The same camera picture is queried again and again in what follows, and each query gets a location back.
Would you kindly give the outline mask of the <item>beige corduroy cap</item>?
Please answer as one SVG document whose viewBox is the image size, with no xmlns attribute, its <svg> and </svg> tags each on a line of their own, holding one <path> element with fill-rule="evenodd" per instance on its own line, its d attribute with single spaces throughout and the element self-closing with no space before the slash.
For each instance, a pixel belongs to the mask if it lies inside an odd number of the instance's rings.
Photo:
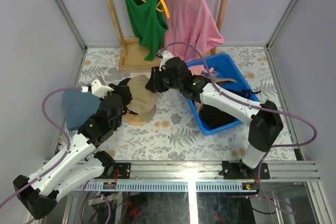
<svg viewBox="0 0 336 224">
<path fill-rule="evenodd" d="M 127 87 L 130 90 L 131 101 L 126 105 L 126 108 L 136 113 L 141 120 L 150 121 L 156 112 L 156 102 L 159 94 L 153 93 L 146 89 L 145 86 L 148 83 L 149 78 L 145 75 L 139 75 L 131 78 Z"/>
</svg>

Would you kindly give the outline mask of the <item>beige sport cap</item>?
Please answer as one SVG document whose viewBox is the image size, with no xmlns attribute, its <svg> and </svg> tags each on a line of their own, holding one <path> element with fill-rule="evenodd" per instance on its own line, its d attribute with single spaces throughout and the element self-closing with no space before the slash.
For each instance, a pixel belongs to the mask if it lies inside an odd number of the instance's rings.
<svg viewBox="0 0 336 224">
<path fill-rule="evenodd" d="M 237 83 L 237 81 L 232 78 L 215 78 L 214 81 L 217 84 Z"/>
</svg>

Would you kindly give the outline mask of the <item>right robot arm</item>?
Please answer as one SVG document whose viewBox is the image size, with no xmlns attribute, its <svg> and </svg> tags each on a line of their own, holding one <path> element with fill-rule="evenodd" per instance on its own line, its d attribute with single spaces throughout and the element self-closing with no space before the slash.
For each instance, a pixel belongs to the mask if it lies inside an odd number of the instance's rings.
<svg viewBox="0 0 336 224">
<path fill-rule="evenodd" d="M 215 107 L 249 126 L 249 145 L 237 170 L 245 179 L 260 177 L 258 166 L 284 126 L 273 102 L 240 97 L 212 79 L 192 74 L 178 57 L 165 57 L 158 67 L 153 67 L 145 87 L 153 93 L 177 89 L 185 98 Z"/>
</svg>

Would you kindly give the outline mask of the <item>pink cap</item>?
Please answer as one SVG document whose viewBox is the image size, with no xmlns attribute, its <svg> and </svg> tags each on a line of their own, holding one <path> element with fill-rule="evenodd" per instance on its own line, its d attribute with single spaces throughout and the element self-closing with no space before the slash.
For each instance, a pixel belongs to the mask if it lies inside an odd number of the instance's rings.
<svg viewBox="0 0 336 224">
<path fill-rule="evenodd" d="M 188 69 L 191 71 L 192 75 L 202 75 L 207 73 L 203 65 L 190 66 Z"/>
</svg>

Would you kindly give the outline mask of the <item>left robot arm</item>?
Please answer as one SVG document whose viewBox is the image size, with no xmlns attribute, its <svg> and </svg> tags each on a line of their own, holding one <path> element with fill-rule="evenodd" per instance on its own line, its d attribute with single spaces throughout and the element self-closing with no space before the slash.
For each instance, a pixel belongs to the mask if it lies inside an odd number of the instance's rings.
<svg viewBox="0 0 336 224">
<path fill-rule="evenodd" d="M 132 99 L 130 89 L 94 82 L 81 90 L 99 98 L 96 113 L 42 168 L 29 176 L 19 175 L 13 181 L 17 198 L 36 220 L 51 213 L 63 196 L 81 184 L 94 178 L 119 176 L 115 160 L 97 148 L 121 126 L 125 107 Z"/>
</svg>

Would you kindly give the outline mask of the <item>black MLB cap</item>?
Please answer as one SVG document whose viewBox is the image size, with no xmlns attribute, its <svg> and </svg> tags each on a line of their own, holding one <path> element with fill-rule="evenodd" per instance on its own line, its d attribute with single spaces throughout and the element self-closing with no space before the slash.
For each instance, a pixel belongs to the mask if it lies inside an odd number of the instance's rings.
<svg viewBox="0 0 336 224">
<path fill-rule="evenodd" d="M 122 91 L 122 92 L 129 92 L 130 88 L 128 86 L 128 83 L 129 83 L 130 80 L 131 80 L 131 78 L 126 78 L 126 79 L 123 79 L 122 81 L 120 81 L 118 86 L 117 86 L 118 90 Z"/>
</svg>

